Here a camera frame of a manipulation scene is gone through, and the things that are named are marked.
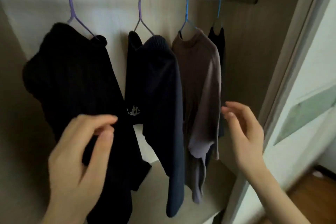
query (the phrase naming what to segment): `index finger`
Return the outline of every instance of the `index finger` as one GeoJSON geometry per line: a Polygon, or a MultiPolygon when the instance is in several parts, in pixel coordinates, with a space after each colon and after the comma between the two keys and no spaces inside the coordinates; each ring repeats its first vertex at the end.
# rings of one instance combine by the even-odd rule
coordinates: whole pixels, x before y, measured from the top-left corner
{"type": "Polygon", "coordinates": [[[248,107],[247,105],[243,105],[243,104],[238,103],[238,102],[227,101],[226,106],[229,107],[229,108],[233,108],[233,109],[238,110],[240,112],[240,114],[242,115],[242,117],[244,118],[244,120],[246,121],[246,126],[247,127],[251,127],[251,126],[255,125],[256,123],[259,124],[257,118],[254,116],[250,107],[248,107]]]}
{"type": "Polygon", "coordinates": [[[114,115],[84,115],[80,118],[76,131],[71,138],[74,147],[83,154],[86,145],[89,143],[96,129],[107,124],[115,124],[118,118],[114,115]]]}

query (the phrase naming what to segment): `clothing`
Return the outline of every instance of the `clothing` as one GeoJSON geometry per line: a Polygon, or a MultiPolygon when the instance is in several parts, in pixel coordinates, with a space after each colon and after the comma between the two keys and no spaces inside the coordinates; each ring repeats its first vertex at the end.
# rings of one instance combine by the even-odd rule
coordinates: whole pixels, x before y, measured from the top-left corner
{"type": "MultiPolygon", "coordinates": [[[[114,141],[102,194],[88,223],[127,223],[132,213],[130,190],[137,190],[150,164],[142,160],[137,138],[115,78],[103,36],[86,39],[71,26],[55,24],[39,52],[23,69],[26,89],[40,101],[56,141],[79,114],[114,114],[114,141]]],[[[87,145],[88,165],[97,137],[87,145]]]]}
{"type": "MultiPolygon", "coordinates": [[[[220,93],[220,102],[221,106],[225,106],[225,36],[224,36],[224,29],[221,28],[219,35],[216,35],[213,27],[211,27],[209,32],[209,39],[216,45],[218,53],[219,53],[219,60],[220,60],[220,68],[221,68],[221,77],[222,77],[222,85],[221,85],[221,93],[220,93]]],[[[218,137],[224,136],[224,118],[220,116],[219,119],[219,130],[218,130],[218,137]]]]}
{"type": "Polygon", "coordinates": [[[163,37],[142,45],[129,33],[125,103],[170,177],[166,214],[173,217],[184,199],[183,103],[177,59],[163,37]]]}
{"type": "Polygon", "coordinates": [[[206,176],[206,154],[213,144],[218,158],[219,54],[199,29],[189,41],[183,41],[178,34],[172,50],[178,60],[183,89],[185,179],[192,190],[193,201],[199,203],[206,176]]]}

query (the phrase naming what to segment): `green glass panel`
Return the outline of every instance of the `green glass panel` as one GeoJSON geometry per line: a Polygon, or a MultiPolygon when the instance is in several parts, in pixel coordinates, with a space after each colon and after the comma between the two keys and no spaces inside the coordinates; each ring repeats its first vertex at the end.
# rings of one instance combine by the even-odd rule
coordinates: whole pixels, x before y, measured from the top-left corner
{"type": "Polygon", "coordinates": [[[336,85],[294,105],[281,128],[275,144],[320,116],[336,103],[336,85]]]}

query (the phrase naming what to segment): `wooden floor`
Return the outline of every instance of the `wooden floor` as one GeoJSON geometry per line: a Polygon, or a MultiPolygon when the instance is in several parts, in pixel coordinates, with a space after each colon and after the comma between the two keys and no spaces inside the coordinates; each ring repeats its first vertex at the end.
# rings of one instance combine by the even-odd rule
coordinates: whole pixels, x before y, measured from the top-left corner
{"type": "MultiPolygon", "coordinates": [[[[311,224],[336,223],[336,181],[310,172],[290,190],[289,196],[311,224]]],[[[259,224],[271,222],[264,219],[259,224]]]]}

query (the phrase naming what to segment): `blue hanger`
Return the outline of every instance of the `blue hanger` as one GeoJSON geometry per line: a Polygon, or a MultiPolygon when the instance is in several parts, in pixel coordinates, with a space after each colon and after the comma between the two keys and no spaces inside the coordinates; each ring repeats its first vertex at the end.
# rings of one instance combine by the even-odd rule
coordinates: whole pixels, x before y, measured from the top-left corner
{"type": "Polygon", "coordinates": [[[189,0],[187,0],[187,4],[185,6],[185,21],[182,25],[182,28],[180,29],[179,32],[182,32],[182,29],[184,27],[184,25],[188,22],[191,26],[193,26],[195,29],[197,29],[197,27],[188,19],[188,7],[189,7],[189,0]]]}
{"type": "Polygon", "coordinates": [[[72,0],[69,0],[69,5],[70,5],[70,14],[71,14],[71,17],[70,19],[68,19],[68,24],[70,24],[70,22],[73,20],[73,18],[75,18],[87,31],[90,32],[91,35],[93,35],[96,39],[98,39],[94,33],[92,33],[87,26],[84,25],[83,22],[81,22],[81,20],[77,17],[76,13],[75,13],[75,9],[74,9],[74,4],[72,2],[72,0]]]}
{"type": "Polygon", "coordinates": [[[219,13],[221,11],[221,4],[222,4],[222,0],[218,0],[218,13],[217,13],[217,18],[215,18],[215,20],[212,23],[212,27],[215,25],[216,20],[219,19],[219,13]]]}
{"type": "Polygon", "coordinates": [[[146,29],[148,29],[148,31],[154,35],[154,33],[149,29],[149,27],[146,26],[146,24],[144,23],[144,21],[142,20],[142,15],[141,15],[141,0],[138,1],[138,10],[139,10],[139,20],[138,20],[138,23],[136,24],[135,26],[135,29],[134,31],[137,29],[138,25],[139,25],[139,22],[141,22],[146,29]]]}

